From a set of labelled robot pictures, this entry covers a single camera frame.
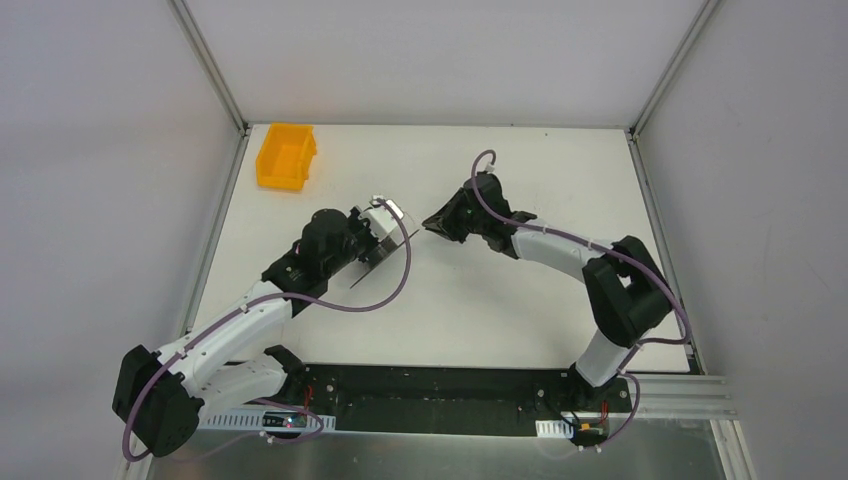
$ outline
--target orange basket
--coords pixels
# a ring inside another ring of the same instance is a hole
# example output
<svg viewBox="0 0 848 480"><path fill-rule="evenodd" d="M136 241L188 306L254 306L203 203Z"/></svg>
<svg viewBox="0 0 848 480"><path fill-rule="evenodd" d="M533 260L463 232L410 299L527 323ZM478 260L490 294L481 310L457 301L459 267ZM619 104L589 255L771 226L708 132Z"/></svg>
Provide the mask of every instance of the orange basket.
<svg viewBox="0 0 848 480"><path fill-rule="evenodd" d="M272 123L256 157L256 183L260 187L303 190L316 151L311 125Z"/></svg>

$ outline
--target yellow plastic container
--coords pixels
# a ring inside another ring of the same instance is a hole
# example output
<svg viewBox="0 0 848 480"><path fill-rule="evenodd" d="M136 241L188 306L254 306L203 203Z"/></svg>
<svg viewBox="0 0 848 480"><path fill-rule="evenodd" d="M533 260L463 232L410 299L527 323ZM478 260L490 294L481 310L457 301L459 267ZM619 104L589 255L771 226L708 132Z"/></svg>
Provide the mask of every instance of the yellow plastic container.
<svg viewBox="0 0 848 480"><path fill-rule="evenodd" d="M260 187L303 190L316 151L311 125L271 124L256 157L256 183Z"/></svg>

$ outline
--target white wall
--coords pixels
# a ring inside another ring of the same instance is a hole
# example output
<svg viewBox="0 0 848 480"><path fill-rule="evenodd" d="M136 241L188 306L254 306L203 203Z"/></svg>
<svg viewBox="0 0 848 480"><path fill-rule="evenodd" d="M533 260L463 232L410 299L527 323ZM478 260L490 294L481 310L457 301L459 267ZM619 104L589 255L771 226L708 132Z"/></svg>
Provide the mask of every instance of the white wall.
<svg viewBox="0 0 848 480"><path fill-rule="evenodd" d="M164 1L0 6L0 478L111 478L236 134Z"/></svg>
<svg viewBox="0 0 848 480"><path fill-rule="evenodd" d="M760 478L848 468L848 3L728 0L642 136Z"/></svg>
<svg viewBox="0 0 848 480"><path fill-rule="evenodd" d="M702 0L192 0L245 118L632 124Z"/></svg>

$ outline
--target white table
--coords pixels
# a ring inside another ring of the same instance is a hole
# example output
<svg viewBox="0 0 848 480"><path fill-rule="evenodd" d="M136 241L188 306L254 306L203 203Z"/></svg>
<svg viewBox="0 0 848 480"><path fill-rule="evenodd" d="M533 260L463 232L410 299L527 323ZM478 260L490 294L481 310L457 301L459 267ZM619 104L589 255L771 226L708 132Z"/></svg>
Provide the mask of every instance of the white table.
<svg viewBox="0 0 848 480"><path fill-rule="evenodd" d="M255 159L268 125L253 127L195 326L211 321L300 238L321 208L346 212L374 193L394 199L420 223L469 177L474 157L498 153L497 174L513 210L592 238L635 235L659 256L624 133L554 128L316 126L318 154L301 193L256 184ZM507 368L562 368L595 332L583 284L541 265L463 245L426 231L412 240L409 283L385 308L348 314L309 307L280 342L307 362ZM369 305L403 270L398 251L354 289L352 265L325 300ZM653 334L679 337L669 315ZM687 371L683 347L650 345L631 368Z"/></svg>

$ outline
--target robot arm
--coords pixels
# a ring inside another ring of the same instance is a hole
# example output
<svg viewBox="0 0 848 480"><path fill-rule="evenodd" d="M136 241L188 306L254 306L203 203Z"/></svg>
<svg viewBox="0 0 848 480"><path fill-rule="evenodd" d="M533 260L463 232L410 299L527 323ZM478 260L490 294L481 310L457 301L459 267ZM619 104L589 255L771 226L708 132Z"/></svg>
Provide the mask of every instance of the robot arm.
<svg viewBox="0 0 848 480"><path fill-rule="evenodd" d="M500 181L490 172L477 174L479 192L496 213L523 224L546 225L536 215L512 211ZM482 236L489 247L515 259L538 262L586 285L598 330L586 351L570 368L570 402L587 405L615 378L630 349L671 311L662 292L633 267L586 246L544 232L504 224L486 212L466 181L451 200L422 225L450 241ZM662 278L645 245L627 236L619 242L592 241L646 265ZM629 285L622 283L629 279Z"/></svg>
<svg viewBox="0 0 848 480"><path fill-rule="evenodd" d="M329 279L353 261L379 262L397 248L396 219L403 216L394 202L379 197L347 216L332 209L316 212L291 249L214 321L154 352L139 345L127 353L112 409L127 422L142 389L167 366L132 425L150 452L161 457L182 446L207 418L279 393L288 375L304 366L276 343L285 323L310 305L285 299L283 292L318 298L327 292ZM225 366L245 350L254 353L252 360Z"/></svg>

